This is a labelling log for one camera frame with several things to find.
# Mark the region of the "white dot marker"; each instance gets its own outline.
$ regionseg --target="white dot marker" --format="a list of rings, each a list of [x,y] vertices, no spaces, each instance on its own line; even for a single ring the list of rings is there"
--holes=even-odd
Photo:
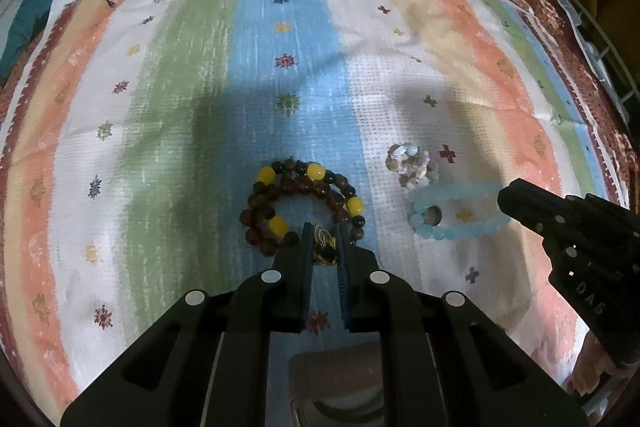
[[[389,274],[387,272],[376,270],[375,272],[370,273],[369,279],[371,279],[371,282],[374,282],[376,284],[386,284],[389,282],[389,279],[391,279],[391,277],[389,277]]]
[[[454,306],[456,308],[462,306],[466,301],[465,296],[460,292],[449,292],[444,299],[447,301],[449,306]]]
[[[273,284],[274,282],[278,282],[280,279],[282,279],[282,273],[280,273],[278,270],[267,270],[265,272],[262,272],[260,278],[268,284]]]
[[[200,290],[194,290],[187,293],[184,301],[189,306],[197,306],[198,304],[202,304],[204,302],[204,293],[202,293]]]

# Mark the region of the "beige stripe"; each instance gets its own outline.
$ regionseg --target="beige stripe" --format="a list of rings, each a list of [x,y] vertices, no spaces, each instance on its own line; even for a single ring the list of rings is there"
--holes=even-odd
[[[458,148],[464,151],[467,180],[484,182],[500,180],[503,185],[518,177],[511,161],[508,136],[498,122],[492,83],[475,66],[475,53],[466,39],[444,14],[438,0],[393,0],[412,33],[419,36],[431,65],[445,77],[452,120],[457,122],[460,136]],[[521,227],[511,223],[497,234],[479,238],[480,252],[500,255],[499,292],[487,295],[486,302],[476,303],[507,330],[519,324],[532,299],[531,284],[525,259],[532,255],[530,243],[523,240]],[[461,248],[468,246],[461,242]]]

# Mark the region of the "green stripe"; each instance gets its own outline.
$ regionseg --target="green stripe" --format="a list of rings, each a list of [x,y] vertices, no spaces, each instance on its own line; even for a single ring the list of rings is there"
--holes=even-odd
[[[211,176],[224,128],[212,108],[235,10],[236,0],[174,0],[145,51],[117,163],[131,197],[120,265],[140,331],[187,290],[225,288]]]
[[[572,121],[566,106],[562,102],[562,99],[558,95],[556,88],[551,82],[551,79],[546,73],[544,66],[536,56],[535,50],[527,40],[524,31],[511,19],[509,13],[504,9],[500,0],[482,1],[492,12],[494,12],[494,15],[499,20],[506,23],[502,26],[510,38],[511,45],[516,49],[518,55],[520,55],[520,58],[524,62],[525,67],[538,83],[538,87],[540,87],[540,91],[546,101],[551,105],[551,123],[558,131],[558,134],[564,142],[569,154],[569,161],[571,162],[581,193],[586,194],[587,192],[590,192],[591,194],[596,194],[595,185],[593,184],[593,178],[591,177],[591,171],[589,170],[587,159],[584,157],[580,140],[575,132],[574,122]]]

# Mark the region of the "light blue beaded bracelet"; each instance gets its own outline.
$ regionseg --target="light blue beaded bracelet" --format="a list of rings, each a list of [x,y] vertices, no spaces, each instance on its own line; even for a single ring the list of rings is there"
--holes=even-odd
[[[414,212],[409,223],[415,232],[425,239],[433,237],[436,241],[443,239],[466,239],[467,237],[481,237],[482,235],[491,235],[506,225],[511,217],[500,211],[495,216],[484,221],[474,221],[472,223],[463,223],[460,225],[429,225],[424,222],[424,212],[430,206],[448,200],[476,200],[486,196],[494,196],[497,198],[498,191],[502,186],[498,182],[486,183],[459,183],[446,185],[431,185],[430,187],[420,188],[416,190],[412,198],[414,204]]]

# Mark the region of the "orange stripe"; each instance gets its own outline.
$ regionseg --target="orange stripe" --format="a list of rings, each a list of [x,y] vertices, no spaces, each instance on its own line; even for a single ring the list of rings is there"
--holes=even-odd
[[[68,29],[75,33],[73,40],[69,42],[70,46],[63,57],[55,56],[55,51],[52,54],[47,66],[49,71],[44,72],[47,82],[41,82],[34,94],[12,162],[12,169],[17,167],[17,172],[22,170],[17,180],[16,176],[12,176],[16,185],[21,185],[22,191],[18,195],[21,290],[24,293],[28,332],[40,359],[49,392],[58,408],[58,411],[46,411],[53,418],[59,418],[69,401],[75,399],[79,392],[71,378],[62,347],[55,279],[49,264],[47,227],[54,186],[54,155],[71,100],[102,41],[112,13],[113,9],[104,0],[82,1],[76,12],[76,28]],[[27,375],[30,383],[32,376]]]
[[[560,178],[553,146],[540,122],[533,116],[533,104],[518,71],[492,39],[481,39],[478,36],[486,35],[486,30],[478,22],[473,7],[466,0],[439,1],[457,33],[473,49],[474,65],[484,75],[483,80],[490,83],[493,106],[509,137],[514,168],[518,175],[560,194]],[[546,155],[541,157],[536,152],[535,138],[539,139],[538,147],[546,149]]]
[[[490,83],[493,106],[498,109],[495,114],[508,136],[516,176],[561,194],[553,146],[533,116],[534,108],[518,71],[492,39],[479,37],[486,35],[486,30],[466,0],[439,1],[456,31],[473,49],[475,67]],[[536,153],[534,139],[537,147],[546,150],[545,155]],[[574,347],[576,315],[548,283],[551,265],[540,238],[527,230],[523,233],[523,241],[529,243],[530,250],[527,250],[533,253],[527,259],[527,270],[534,282],[534,304],[545,325],[539,348],[544,352],[544,358],[540,357],[538,361],[553,376],[555,365]]]

